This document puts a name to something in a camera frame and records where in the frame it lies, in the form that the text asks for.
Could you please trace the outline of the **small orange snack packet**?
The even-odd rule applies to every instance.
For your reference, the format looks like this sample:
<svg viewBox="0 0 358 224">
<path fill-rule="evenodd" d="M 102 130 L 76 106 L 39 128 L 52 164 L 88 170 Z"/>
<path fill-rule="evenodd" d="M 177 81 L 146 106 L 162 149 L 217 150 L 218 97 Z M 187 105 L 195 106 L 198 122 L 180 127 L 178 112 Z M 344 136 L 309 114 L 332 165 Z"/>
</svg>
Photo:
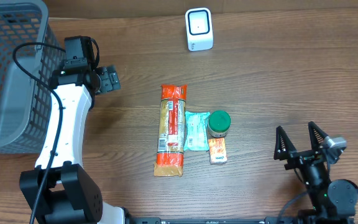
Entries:
<svg viewBox="0 0 358 224">
<path fill-rule="evenodd" d="M 208 140 L 211 164 L 224 164 L 227 162 L 226 142 L 224 138 Z"/>
</svg>

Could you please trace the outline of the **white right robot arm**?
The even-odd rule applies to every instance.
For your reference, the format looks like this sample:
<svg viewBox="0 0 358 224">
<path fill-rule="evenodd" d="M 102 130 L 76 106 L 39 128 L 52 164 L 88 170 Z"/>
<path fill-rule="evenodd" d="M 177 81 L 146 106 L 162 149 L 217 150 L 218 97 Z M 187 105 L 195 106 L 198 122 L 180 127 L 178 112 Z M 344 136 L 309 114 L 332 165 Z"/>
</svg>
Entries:
<svg viewBox="0 0 358 224">
<path fill-rule="evenodd" d="M 306 191 L 287 202 L 275 218 L 276 223 L 354 223 L 358 186 L 347 179 L 331 180 L 331 166 L 347 147 L 342 136 L 331 137 L 317 124 L 308 123 L 311 149 L 297 151 L 281 126 L 276 128 L 275 160 L 286 161 Z M 300 210 L 296 217 L 285 217 L 288 207 L 308 195 L 312 209 Z"/>
</svg>

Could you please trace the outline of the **long orange noodle package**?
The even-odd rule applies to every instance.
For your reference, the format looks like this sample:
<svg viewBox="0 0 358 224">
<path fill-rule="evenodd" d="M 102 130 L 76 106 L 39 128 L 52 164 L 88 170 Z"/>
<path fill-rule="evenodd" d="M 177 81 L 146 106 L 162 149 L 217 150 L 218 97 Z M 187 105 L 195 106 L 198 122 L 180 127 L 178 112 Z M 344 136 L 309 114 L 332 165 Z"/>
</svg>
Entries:
<svg viewBox="0 0 358 224">
<path fill-rule="evenodd" d="M 183 175 L 187 86 L 162 85 L 154 175 Z"/>
</svg>

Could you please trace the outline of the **teal tissue packet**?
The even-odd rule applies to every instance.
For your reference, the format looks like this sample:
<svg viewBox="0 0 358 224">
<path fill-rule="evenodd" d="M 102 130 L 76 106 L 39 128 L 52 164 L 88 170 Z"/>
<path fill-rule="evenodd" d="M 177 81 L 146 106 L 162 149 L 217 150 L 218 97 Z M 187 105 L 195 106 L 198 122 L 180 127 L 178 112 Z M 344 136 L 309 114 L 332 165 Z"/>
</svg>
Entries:
<svg viewBox="0 0 358 224">
<path fill-rule="evenodd" d="M 208 137 L 206 120 L 210 112 L 192 113 L 185 112 L 186 139 L 185 151 L 208 151 Z"/>
</svg>

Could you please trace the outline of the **white barcode scanner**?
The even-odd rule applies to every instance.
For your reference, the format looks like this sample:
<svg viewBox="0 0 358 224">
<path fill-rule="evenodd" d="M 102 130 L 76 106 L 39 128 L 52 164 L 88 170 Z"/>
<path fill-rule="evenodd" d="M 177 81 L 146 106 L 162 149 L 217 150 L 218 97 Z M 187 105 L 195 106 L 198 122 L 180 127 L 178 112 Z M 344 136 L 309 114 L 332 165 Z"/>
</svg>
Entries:
<svg viewBox="0 0 358 224">
<path fill-rule="evenodd" d="M 190 52 L 209 50 L 214 45 L 211 11 L 206 7 L 189 9 L 185 13 L 186 37 Z"/>
</svg>

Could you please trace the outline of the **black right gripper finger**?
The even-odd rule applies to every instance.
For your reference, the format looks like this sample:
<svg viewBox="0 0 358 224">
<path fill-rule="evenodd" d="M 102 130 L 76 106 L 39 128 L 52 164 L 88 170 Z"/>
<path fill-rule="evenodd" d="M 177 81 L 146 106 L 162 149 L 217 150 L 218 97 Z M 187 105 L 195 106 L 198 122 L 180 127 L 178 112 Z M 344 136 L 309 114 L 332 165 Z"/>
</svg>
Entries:
<svg viewBox="0 0 358 224">
<path fill-rule="evenodd" d="M 326 134 L 315 122 L 310 121 L 308 123 L 308 130 L 310 135 L 310 142 L 312 150 L 320 150 L 321 143 L 324 139 L 328 137 Z"/>
<path fill-rule="evenodd" d="M 286 132 L 281 126 L 276 128 L 276 142 L 273 159 L 274 160 L 287 160 L 292 158 L 297 152 L 296 148 L 290 141 Z"/>
</svg>

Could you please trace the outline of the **green lidded jar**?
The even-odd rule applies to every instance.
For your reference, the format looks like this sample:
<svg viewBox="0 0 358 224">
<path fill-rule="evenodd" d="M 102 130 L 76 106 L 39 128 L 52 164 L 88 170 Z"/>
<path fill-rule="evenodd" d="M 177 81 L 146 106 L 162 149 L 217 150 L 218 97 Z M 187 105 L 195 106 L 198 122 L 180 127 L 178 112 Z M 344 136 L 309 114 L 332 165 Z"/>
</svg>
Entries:
<svg viewBox="0 0 358 224">
<path fill-rule="evenodd" d="M 208 118 L 208 131 L 214 138 L 226 136 L 230 126 L 231 117 L 226 111 L 214 111 Z"/>
</svg>

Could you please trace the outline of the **grey plastic mesh basket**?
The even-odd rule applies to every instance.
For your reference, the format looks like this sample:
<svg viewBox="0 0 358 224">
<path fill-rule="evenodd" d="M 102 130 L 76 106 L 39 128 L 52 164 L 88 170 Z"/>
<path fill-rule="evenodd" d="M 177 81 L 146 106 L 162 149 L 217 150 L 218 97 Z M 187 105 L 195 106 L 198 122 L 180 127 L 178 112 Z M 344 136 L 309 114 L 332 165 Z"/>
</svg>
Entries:
<svg viewBox="0 0 358 224">
<path fill-rule="evenodd" d="M 65 54 L 43 1 L 0 1 L 0 153 L 39 153 L 52 96 L 26 75 L 48 82 Z"/>
</svg>

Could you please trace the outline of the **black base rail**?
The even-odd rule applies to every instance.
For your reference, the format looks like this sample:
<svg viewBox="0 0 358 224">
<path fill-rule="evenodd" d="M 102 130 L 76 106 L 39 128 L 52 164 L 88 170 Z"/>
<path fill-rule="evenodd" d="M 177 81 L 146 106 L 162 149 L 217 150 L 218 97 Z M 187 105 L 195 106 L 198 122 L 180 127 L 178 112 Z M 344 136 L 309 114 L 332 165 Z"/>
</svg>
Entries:
<svg viewBox="0 0 358 224">
<path fill-rule="evenodd" d="M 265 217 L 260 219 L 161 219 L 159 217 L 130 217 L 125 224 L 302 224 L 308 223 L 297 217 Z"/>
</svg>

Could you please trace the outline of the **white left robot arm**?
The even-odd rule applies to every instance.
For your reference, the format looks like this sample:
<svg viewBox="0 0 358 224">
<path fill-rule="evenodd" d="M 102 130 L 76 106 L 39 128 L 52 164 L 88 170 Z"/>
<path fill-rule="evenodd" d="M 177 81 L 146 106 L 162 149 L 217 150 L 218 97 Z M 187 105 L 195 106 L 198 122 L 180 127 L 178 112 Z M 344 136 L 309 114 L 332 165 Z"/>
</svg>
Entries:
<svg viewBox="0 0 358 224">
<path fill-rule="evenodd" d="M 19 187 L 32 222 L 128 223 L 127 211 L 103 200 L 98 185 L 83 168 L 83 136 L 94 94 L 86 85 L 59 85 L 42 151 L 32 170 L 23 171 Z"/>
</svg>

